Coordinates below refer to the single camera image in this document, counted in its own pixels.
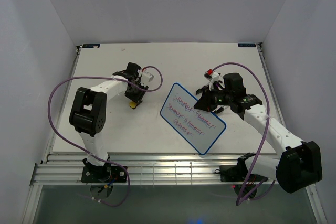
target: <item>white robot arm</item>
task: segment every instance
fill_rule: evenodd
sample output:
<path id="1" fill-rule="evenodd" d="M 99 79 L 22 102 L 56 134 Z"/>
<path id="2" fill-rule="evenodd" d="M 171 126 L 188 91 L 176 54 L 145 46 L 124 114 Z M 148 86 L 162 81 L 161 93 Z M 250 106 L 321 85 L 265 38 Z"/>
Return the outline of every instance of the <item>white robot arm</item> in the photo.
<path id="1" fill-rule="evenodd" d="M 101 135 L 105 125 L 107 103 L 116 95 L 125 92 L 125 96 L 132 101 L 130 107 L 135 109 L 142 102 L 142 98 L 148 89 L 148 83 L 153 80 L 154 76 L 148 72 L 143 72 L 137 64 L 129 63 L 125 70 L 114 73 L 112 78 L 119 80 L 105 81 L 89 89 L 79 88 L 69 119 L 70 124 L 75 127 L 75 130 L 83 139 L 85 149 L 103 160 L 109 159 Z M 129 85 L 127 81 L 144 91 Z M 90 174 L 90 180 L 87 180 L 87 176 L 82 176 L 82 182 L 104 181 L 111 174 L 111 165 L 99 161 L 93 156 L 88 155 L 83 163 L 85 164 L 83 174 Z"/>
<path id="2" fill-rule="evenodd" d="M 220 74 L 211 69 L 204 76 L 209 83 L 196 92 L 202 92 L 202 97 L 194 108 L 210 112 L 218 105 L 228 105 L 241 119 L 263 135 L 268 117 L 266 108 L 255 95 L 246 93 L 242 77 L 238 73 L 218 77 Z M 280 159 L 259 156 L 253 167 L 253 174 L 277 180 L 288 193 L 322 179 L 320 148 L 315 142 L 306 143 L 274 118 L 270 118 L 266 140 Z M 248 153 L 240 157 L 237 165 L 226 172 L 227 177 L 241 181 L 250 169 L 254 156 L 254 153 Z"/>

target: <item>white enclosure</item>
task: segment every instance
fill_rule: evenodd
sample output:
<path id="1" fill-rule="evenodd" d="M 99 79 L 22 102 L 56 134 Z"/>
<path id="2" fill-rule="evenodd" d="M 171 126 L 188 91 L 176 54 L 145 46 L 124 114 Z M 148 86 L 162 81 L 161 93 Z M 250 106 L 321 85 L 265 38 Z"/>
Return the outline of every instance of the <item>white enclosure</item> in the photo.
<path id="1" fill-rule="evenodd" d="M 237 53 L 233 45 L 237 42 L 262 42 L 263 55 L 287 128 L 305 141 L 315 141 L 321 148 L 323 180 L 317 183 L 317 193 L 329 223 L 336 222 L 333 210 L 335 188 L 333 150 L 335 144 L 335 97 L 334 72 L 336 71 L 336 50 L 334 32 L 336 30 L 336 0 L 0 0 L 0 55 L 1 55 L 1 151 L 0 195 L 1 223 L 20 223 L 21 217 L 34 212 L 36 205 L 29 205 L 24 214 L 24 205 L 29 193 L 29 183 L 34 164 L 47 162 L 48 154 L 75 154 L 72 147 L 59 139 L 53 139 L 47 122 L 47 100 L 53 87 L 70 75 L 110 76 L 122 70 L 127 62 L 134 61 L 141 66 L 158 66 L 164 75 L 165 83 L 156 94 L 146 94 L 144 103 L 135 111 L 128 109 L 124 97 L 116 98 L 110 104 L 112 113 L 126 121 L 146 121 L 142 111 L 150 111 L 150 120 L 164 102 L 172 83 L 179 82 L 190 91 L 205 84 L 204 71 L 224 61 L 240 61 L 253 68 L 267 87 L 263 60 L 258 50 Z M 112 44 L 134 42 L 206 42 L 201 44 Z M 232 43 L 210 44 L 208 42 Z M 110 43 L 99 49 L 83 50 L 78 57 L 74 73 L 71 71 L 76 58 L 76 48 L 85 43 Z M 92 59 L 97 50 L 99 62 Z M 204 55 L 211 55 L 206 63 Z M 175 69 L 168 57 L 191 62 L 190 67 Z M 229 68 L 242 74 L 249 93 L 263 99 L 260 89 L 245 71 Z M 77 85 L 90 87 L 94 81 L 73 82 L 65 111 L 69 110 L 71 96 Z M 64 89 L 54 98 L 52 113 L 57 118 Z M 279 119 L 272 98 L 271 112 Z M 68 112 L 60 120 L 60 130 L 68 137 L 76 139 L 68 127 Z M 243 122 L 238 116 L 225 114 L 241 129 Z M 157 115 L 156 127 L 167 131 L 172 145 L 152 144 L 150 147 L 133 145 L 131 152 L 155 153 L 195 153 L 183 139 L 176 139 L 173 129 L 165 125 Z M 244 143 L 226 143 L 225 134 L 232 134 L 231 127 L 210 150 L 213 153 L 243 153 L 256 150 L 260 136 L 253 132 L 235 133 Z M 108 142 L 109 151 L 130 151 L 129 131 L 119 127 L 113 131 L 117 142 Z M 265 145 L 263 152 L 271 152 Z M 40 193 L 39 186 L 30 187 L 29 198 Z"/>

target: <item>purple cable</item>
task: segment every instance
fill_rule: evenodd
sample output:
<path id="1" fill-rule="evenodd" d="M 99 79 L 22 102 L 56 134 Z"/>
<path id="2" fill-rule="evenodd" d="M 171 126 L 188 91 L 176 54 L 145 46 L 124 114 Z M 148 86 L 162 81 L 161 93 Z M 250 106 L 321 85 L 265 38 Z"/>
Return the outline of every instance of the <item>purple cable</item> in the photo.
<path id="1" fill-rule="evenodd" d="M 261 185 L 263 182 L 265 182 L 266 179 L 262 180 L 259 182 L 259 184 Z M 272 184 L 267 188 L 266 192 L 264 192 L 262 195 L 258 196 L 258 197 L 254 197 L 250 200 L 257 200 L 257 199 L 261 199 L 263 198 L 263 196 L 265 196 L 266 194 L 268 194 L 269 191 L 271 191 L 271 189 L 273 188 L 274 186 L 274 183 L 275 183 L 275 180 L 273 180 Z M 236 197 L 232 197 L 232 196 L 227 196 L 227 195 L 221 195 L 221 194 L 214 194 L 214 193 L 210 193 L 211 195 L 213 196 L 217 196 L 217 197 L 223 197 L 223 198 L 235 198 Z"/>
<path id="2" fill-rule="evenodd" d="M 120 168 L 122 168 L 122 170 L 125 172 L 126 176 L 127 176 L 127 179 L 128 179 L 128 186 L 127 186 L 127 192 L 126 192 L 126 195 L 125 197 L 118 203 L 118 204 L 115 204 L 115 205 L 112 205 L 112 204 L 109 204 L 107 202 L 104 202 L 104 201 L 100 201 L 102 203 L 104 203 L 105 205 L 108 205 L 110 207 L 117 207 L 117 206 L 120 206 L 121 204 L 124 203 L 124 201 L 127 199 L 128 197 L 128 194 L 130 192 L 130 188 L 131 188 L 131 183 L 130 183 L 130 175 L 129 173 L 127 172 L 127 170 L 120 164 L 118 163 L 115 163 L 115 162 L 112 162 L 112 161 L 108 161 L 108 160 L 103 160 L 97 156 L 94 156 L 92 153 L 90 153 L 87 149 L 79 146 L 78 144 L 75 144 L 73 143 L 72 141 L 66 139 L 61 133 L 59 133 L 59 131 L 56 129 L 56 127 L 54 126 L 54 123 L 51 119 L 51 100 L 53 99 L 53 96 L 54 96 L 54 93 L 56 92 L 56 90 L 62 86 L 64 83 L 67 83 L 69 81 L 72 81 L 72 80 L 77 80 L 77 79 L 97 79 L 97 80 L 110 80 L 110 81 L 113 81 L 113 80 L 116 80 L 116 81 L 123 81 L 123 82 L 127 82 L 129 85 L 132 85 L 134 87 L 136 87 L 137 89 L 139 89 L 140 91 L 145 91 L 145 92 L 154 92 L 156 90 L 158 90 L 161 86 L 162 86 L 162 83 L 163 83 L 163 77 L 162 77 L 162 74 L 161 72 L 159 71 L 158 68 L 154 67 L 154 66 L 148 66 L 148 67 L 145 67 L 143 69 L 146 69 L 146 68 L 153 68 L 155 69 L 159 75 L 160 75 L 160 78 L 161 78 L 161 82 L 160 82 L 160 85 L 156 88 L 156 89 L 152 89 L 152 90 L 146 90 L 146 89 L 141 89 L 139 88 L 137 85 L 135 85 L 134 83 L 130 82 L 130 81 L 127 81 L 127 80 L 124 80 L 124 79 L 120 79 L 120 78 L 109 78 L 109 77 L 95 77 L 95 76 L 77 76 L 77 77 L 72 77 L 72 78 L 69 78 L 67 80 L 64 80 L 62 82 L 60 82 L 59 84 L 56 85 L 56 87 L 54 87 L 54 89 L 52 90 L 50 96 L 49 96 L 49 100 L 48 100 L 48 120 L 49 120 L 49 123 L 50 123 L 50 126 L 52 128 L 52 130 L 56 133 L 56 135 L 58 135 L 61 139 L 63 139 L 65 142 L 67 142 L 68 144 L 71 144 L 72 146 L 74 147 L 77 147 L 79 149 L 81 149 L 82 151 L 86 152 L 88 155 L 91 155 L 92 157 L 94 157 L 95 159 L 99 160 L 99 161 L 102 161 L 102 162 L 105 162 L 105 163 L 108 163 L 108 164 L 112 164 L 112 165 L 116 165 Z"/>
<path id="3" fill-rule="evenodd" d="M 268 100 L 268 97 L 267 97 L 267 94 L 266 94 L 266 91 L 263 87 L 263 85 L 261 84 L 260 80 L 258 79 L 258 77 L 256 76 L 255 73 L 252 72 L 252 70 L 250 70 L 248 67 L 242 65 L 242 64 L 239 64 L 239 63 L 235 63 L 235 62 L 227 62 L 227 63 L 223 63 L 223 64 L 220 64 L 218 65 L 217 67 L 213 68 L 213 70 L 216 70 L 222 66 L 225 66 L 225 65 L 236 65 L 236 66 L 239 66 L 239 67 L 242 67 L 242 68 L 245 68 L 247 71 L 249 71 L 252 76 L 256 79 L 256 81 L 258 82 L 263 94 L 264 94 L 264 97 L 265 97 L 265 100 L 266 100 L 266 105 L 267 105 L 267 108 L 266 108 L 266 114 L 268 115 L 268 117 L 266 118 L 266 125 L 265 125 L 265 130 L 264 130 L 264 133 L 262 135 L 262 139 L 261 139 L 261 142 L 260 142 L 260 145 L 258 147 L 258 150 L 256 152 L 256 155 L 251 163 L 251 167 L 250 169 L 248 170 L 247 174 L 246 174 L 246 177 L 244 179 L 244 182 L 243 182 L 243 185 L 239 191 L 239 194 L 238 194 L 238 198 L 237 198 L 237 201 L 236 201 L 236 206 L 239 206 L 244 200 L 246 200 L 248 198 L 248 196 L 253 193 L 255 190 L 257 190 L 258 187 L 260 187 L 262 185 L 262 183 L 266 180 L 262 180 L 260 181 L 260 183 L 255 187 L 253 188 L 249 193 L 247 193 L 244 197 L 243 196 L 243 193 L 244 193 L 244 189 L 246 187 L 246 184 L 247 184 L 247 181 L 248 181 L 248 178 L 250 177 L 251 173 L 252 173 L 252 170 L 253 170 L 253 167 L 255 166 L 256 162 L 257 162 L 257 158 L 258 156 L 260 155 L 260 152 L 261 152 L 261 148 L 262 146 L 264 145 L 264 142 L 265 142 L 265 139 L 266 139 L 266 135 L 267 135 L 267 131 L 268 131 L 268 126 L 269 126 L 269 110 L 270 110 L 270 106 L 269 106 L 269 100 Z M 262 194 L 261 196 L 258 196 L 257 198 L 254 198 L 254 200 L 256 199 L 260 199 L 262 198 L 263 196 L 265 196 L 273 187 L 275 181 L 273 181 L 273 183 L 271 184 L 270 188 L 264 193 Z"/>
<path id="4" fill-rule="evenodd" d="M 107 205 L 107 206 L 109 206 L 109 207 L 116 207 L 116 206 L 121 205 L 121 204 L 113 205 L 113 204 L 110 204 L 110 203 L 108 203 L 108 202 L 106 202 L 106 201 L 104 201 L 104 200 L 96 199 L 96 198 L 94 198 L 94 197 L 90 197 L 90 196 L 83 195 L 83 194 L 77 194 L 77 195 L 80 196 L 80 197 L 83 197 L 83 198 L 93 199 L 93 200 L 97 201 L 98 203 L 103 203 L 104 205 Z"/>

